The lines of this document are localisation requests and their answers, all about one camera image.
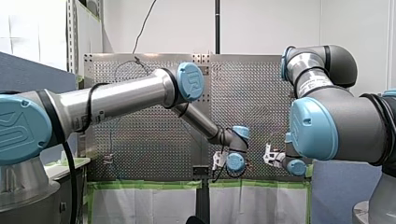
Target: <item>metal frame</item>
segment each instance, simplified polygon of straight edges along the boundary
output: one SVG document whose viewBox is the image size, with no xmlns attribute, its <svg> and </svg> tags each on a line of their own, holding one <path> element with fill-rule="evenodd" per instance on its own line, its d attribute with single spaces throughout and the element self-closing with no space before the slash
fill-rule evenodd
<svg viewBox="0 0 396 224">
<path fill-rule="evenodd" d="M 76 0 L 66 2 L 68 72 L 78 74 L 78 21 Z"/>
</svg>

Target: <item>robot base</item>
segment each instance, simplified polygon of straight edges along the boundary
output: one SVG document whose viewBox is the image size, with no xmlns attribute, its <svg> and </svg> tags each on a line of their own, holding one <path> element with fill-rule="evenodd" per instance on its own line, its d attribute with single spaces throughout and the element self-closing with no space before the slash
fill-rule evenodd
<svg viewBox="0 0 396 224">
<path fill-rule="evenodd" d="M 382 173 L 369 202 L 357 203 L 353 208 L 354 224 L 396 223 L 396 178 Z"/>
<path fill-rule="evenodd" d="M 353 207 L 353 224 L 369 224 L 369 201 L 357 203 Z"/>
<path fill-rule="evenodd" d="M 61 223 L 60 185 L 51 182 L 44 195 L 20 203 L 0 207 L 3 224 L 55 224 Z"/>
</svg>

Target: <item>cable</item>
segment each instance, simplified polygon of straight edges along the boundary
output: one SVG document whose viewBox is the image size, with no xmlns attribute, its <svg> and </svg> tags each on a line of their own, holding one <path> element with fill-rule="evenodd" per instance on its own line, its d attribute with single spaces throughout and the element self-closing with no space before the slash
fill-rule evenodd
<svg viewBox="0 0 396 224">
<path fill-rule="evenodd" d="M 91 87 L 90 91 L 88 92 L 88 101 L 87 101 L 87 107 L 86 107 L 87 118 L 86 118 L 84 126 L 82 126 L 82 128 L 80 130 L 77 130 L 76 133 L 84 133 L 90 127 L 90 124 L 92 122 L 92 94 L 96 89 L 98 89 L 101 86 L 105 86 L 107 84 L 108 83 L 105 83 L 105 82 L 97 83 Z"/>
<path fill-rule="evenodd" d="M 133 60 L 129 60 L 129 61 L 126 61 L 125 63 L 120 63 L 116 67 L 116 70 L 114 70 L 114 73 L 113 73 L 113 77 L 114 77 L 114 81 L 115 82 L 118 82 L 117 81 L 117 72 L 119 71 L 119 68 L 124 66 L 127 63 L 136 63 L 136 64 L 140 65 L 143 68 L 143 70 L 145 70 L 146 75 L 149 76 L 149 73 L 150 73 L 149 67 L 145 63 L 142 63 L 142 61 L 140 61 L 140 59 L 137 56 L 134 56 L 134 61 Z"/>
<path fill-rule="evenodd" d="M 82 218 L 82 207 L 84 206 L 84 190 L 85 190 L 85 176 L 87 176 L 87 170 L 86 168 L 82 168 L 82 186 L 81 186 L 81 197 L 79 198 L 79 208 L 78 208 L 78 217 L 77 217 L 77 223 L 80 223 L 81 218 Z"/>
<path fill-rule="evenodd" d="M 62 143 L 64 146 L 64 153 L 66 154 L 67 163 L 69 165 L 70 171 L 70 182 L 72 186 L 72 211 L 70 216 L 70 223 L 76 224 L 77 220 L 77 203 L 78 203 L 78 187 L 77 187 L 77 174 L 76 174 L 76 166 L 74 164 L 72 150 L 70 149 L 69 144 L 66 142 Z"/>
<path fill-rule="evenodd" d="M 148 21 L 148 18 L 149 18 L 149 14 L 151 13 L 151 10 L 154 8 L 154 5 L 155 5 L 156 2 L 157 2 L 157 0 L 154 0 L 152 2 L 152 4 L 151 4 L 151 7 L 149 8 L 148 14 L 147 14 L 145 20 L 143 21 L 142 29 L 140 30 L 140 33 L 139 33 L 139 35 L 136 38 L 136 42 L 134 43 L 134 51 L 132 51 L 132 54 L 134 54 L 134 52 L 137 49 L 137 44 L 139 43 L 139 38 L 143 34 L 143 31 L 144 31 L 145 26 L 146 26 L 146 22 Z"/>
<path fill-rule="evenodd" d="M 220 125 L 218 125 L 218 128 L 221 130 L 220 144 L 221 144 L 221 154 L 222 154 L 224 151 L 224 148 L 225 148 L 225 130 Z M 224 166 L 227 166 L 227 162 L 224 162 L 223 166 L 221 166 L 221 169 L 218 172 L 218 175 L 216 176 L 216 178 L 214 178 L 216 175 L 216 170 L 214 170 L 212 172 L 212 179 L 213 179 L 212 183 L 216 183 L 219 180 L 219 178 L 224 170 Z"/>
</svg>

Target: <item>robotic arm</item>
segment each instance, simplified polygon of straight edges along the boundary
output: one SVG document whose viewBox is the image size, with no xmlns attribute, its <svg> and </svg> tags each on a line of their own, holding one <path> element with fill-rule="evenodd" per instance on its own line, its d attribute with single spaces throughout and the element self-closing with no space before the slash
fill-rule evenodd
<svg viewBox="0 0 396 224">
<path fill-rule="evenodd" d="M 229 146 L 233 150 L 227 163 L 230 170 L 244 169 L 247 129 L 223 132 L 190 105 L 203 90 L 200 68 L 194 63 L 182 63 L 177 68 L 157 69 L 148 77 L 114 84 L 99 83 L 81 91 L 0 94 L 0 219 L 18 222 L 17 208 L 32 204 L 33 199 L 46 198 L 59 189 L 57 183 L 48 181 L 38 158 L 41 151 L 63 144 L 71 133 L 84 132 L 91 124 L 154 105 L 172 109 L 210 143 Z M 3 208 L 11 204 L 16 209 L 3 213 Z M 47 218 L 46 222 L 37 223 L 59 223 L 51 221 Z"/>
<path fill-rule="evenodd" d="M 282 78 L 293 86 L 296 98 L 290 108 L 282 167 L 302 175 L 301 158 L 382 165 L 369 219 L 396 223 L 396 91 L 354 97 L 347 88 L 355 84 L 356 63 L 348 51 L 336 46 L 287 48 Z"/>
</svg>

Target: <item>metal pole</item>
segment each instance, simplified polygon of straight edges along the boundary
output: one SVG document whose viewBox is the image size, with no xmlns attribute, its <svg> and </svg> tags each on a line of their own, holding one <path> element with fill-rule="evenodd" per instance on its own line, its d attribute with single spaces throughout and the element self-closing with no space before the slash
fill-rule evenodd
<svg viewBox="0 0 396 224">
<path fill-rule="evenodd" d="M 215 0 L 216 54 L 220 54 L 220 0 Z"/>
</svg>

